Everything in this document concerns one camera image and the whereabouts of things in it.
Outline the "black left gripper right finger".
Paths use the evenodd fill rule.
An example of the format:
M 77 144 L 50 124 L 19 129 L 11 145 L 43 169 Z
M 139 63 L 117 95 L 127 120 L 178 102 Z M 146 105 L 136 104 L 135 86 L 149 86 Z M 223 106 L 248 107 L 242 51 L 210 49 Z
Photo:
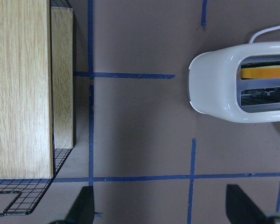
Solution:
M 263 212 L 237 184 L 228 184 L 225 213 L 231 224 L 280 224 L 280 215 Z

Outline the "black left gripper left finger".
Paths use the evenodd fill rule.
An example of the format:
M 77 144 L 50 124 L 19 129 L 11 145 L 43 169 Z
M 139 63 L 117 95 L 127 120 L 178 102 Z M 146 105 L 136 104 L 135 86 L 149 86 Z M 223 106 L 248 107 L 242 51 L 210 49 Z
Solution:
M 92 186 L 84 186 L 63 220 L 51 224 L 92 224 L 95 216 L 94 191 Z

